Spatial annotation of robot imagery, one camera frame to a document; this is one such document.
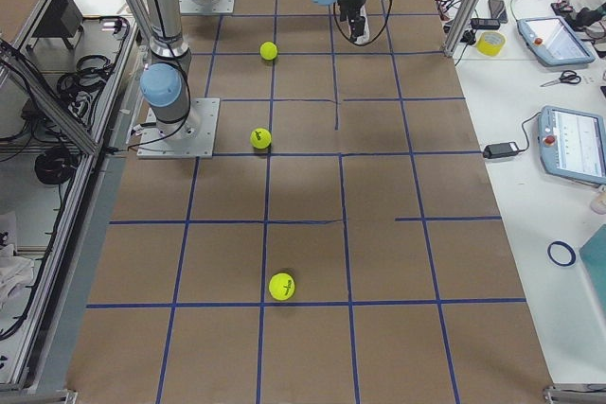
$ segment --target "blue ring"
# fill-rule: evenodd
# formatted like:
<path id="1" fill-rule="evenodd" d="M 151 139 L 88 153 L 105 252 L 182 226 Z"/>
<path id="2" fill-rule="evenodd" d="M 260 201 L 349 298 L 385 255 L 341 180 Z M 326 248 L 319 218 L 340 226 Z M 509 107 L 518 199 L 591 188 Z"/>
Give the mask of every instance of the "blue ring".
<path id="1" fill-rule="evenodd" d="M 551 254 L 551 247 L 552 246 L 562 246 L 569 254 L 570 254 L 570 261 L 569 262 L 558 262 L 553 255 Z M 577 255 L 575 253 L 575 250 L 572 249 L 572 246 L 570 246 L 568 243 L 565 243 L 563 241 L 552 241 L 549 246 L 547 247 L 547 255 L 549 256 L 549 258 L 551 259 L 551 261 L 556 264 L 559 265 L 560 267 L 570 267 L 571 265 L 573 265 L 575 262 L 577 262 Z"/>

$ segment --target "tablet screen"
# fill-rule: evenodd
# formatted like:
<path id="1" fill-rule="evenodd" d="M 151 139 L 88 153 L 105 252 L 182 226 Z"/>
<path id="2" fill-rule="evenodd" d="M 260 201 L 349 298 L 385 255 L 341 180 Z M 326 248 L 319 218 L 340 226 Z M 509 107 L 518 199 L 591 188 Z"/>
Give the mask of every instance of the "tablet screen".
<path id="1" fill-rule="evenodd" d="M 537 37 L 543 39 L 544 49 L 553 59 L 563 61 L 587 56 L 557 18 L 528 21 L 527 24 Z"/>
<path id="2" fill-rule="evenodd" d="M 578 174 L 604 177 L 602 142 L 597 119 L 553 111 L 559 140 L 557 167 Z"/>

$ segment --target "power adapter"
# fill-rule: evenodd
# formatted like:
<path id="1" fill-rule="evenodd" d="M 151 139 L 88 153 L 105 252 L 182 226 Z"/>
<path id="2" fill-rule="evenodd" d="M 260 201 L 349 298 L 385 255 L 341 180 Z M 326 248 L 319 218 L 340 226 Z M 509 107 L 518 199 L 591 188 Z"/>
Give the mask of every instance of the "power adapter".
<path id="1" fill-rule="evenodd" d="M 488 144 L 482 151 L 482 156 L 489 160 L 496 158 L 506 158 L 508 156 L 515 156 L 520 153 L 521 150 L 515 142 L 501 142 L 499 144 Z"/>

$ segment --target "green tennis ball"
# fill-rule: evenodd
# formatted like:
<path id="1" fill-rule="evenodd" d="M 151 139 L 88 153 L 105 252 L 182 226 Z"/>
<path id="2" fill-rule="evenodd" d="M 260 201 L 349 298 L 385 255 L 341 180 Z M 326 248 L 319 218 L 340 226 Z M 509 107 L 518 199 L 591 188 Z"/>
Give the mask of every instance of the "green tennis ball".
<path id="1" fill-rule="evenodd" d="M 272 42 L 265 42 L 259 50 L 261 57 L 266 61 L 272 61 L 277 57 L 277 46 Z"/>
<path id="2" fill-rule="evenodd" d="M 276 273 L 269 280 L 269 293 L 278 301 L 288 300 L 294 295 L 294 280 L 287 273 Z"/>
<path id="3" fill-rule="evenodd" d="M 264 128 L 255 128 L 250 133 L 250 143 L 255 149 L 267 149 L 272 143 L 272 134 Z"/>

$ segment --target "white table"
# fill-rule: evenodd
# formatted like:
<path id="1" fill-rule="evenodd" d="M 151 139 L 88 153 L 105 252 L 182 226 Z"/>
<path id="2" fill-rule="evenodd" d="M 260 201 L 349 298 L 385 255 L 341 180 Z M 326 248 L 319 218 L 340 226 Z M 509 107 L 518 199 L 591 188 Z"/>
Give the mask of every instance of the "white table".
<path id="1" fill-rule="evenodd" d="M 509 23 L 500 31 L 508 42 L 501 53 L 488 58 L 468 47 L 456 68 L 480 145 L 515 140 L 523 147 L 520 124 L 548 104 L 606 116 L 606 98 L 599 90 L 606 85 L 606 62 L 596 60 L 579 70 L 593 82 L 539 87 L 561 69 L 542 67 L 526 49 L 505 1 Z M 553 1 L 514 0 L 513 5 L 518 18 L 550 16 Z M 488 17 L 488 0 L 481 0 L 477 10 Z M 591 281 L 580 263 L 561 268 L 546 253 L 554 240 L 578 251 L 606 217 L 589 208 L 595 189 L 543 171 L 536 122 L 526 128 L 530 150 L 487 161 L 487 169 L 547 367 L 555 383 L 606 383 L 606 318 Z"/>

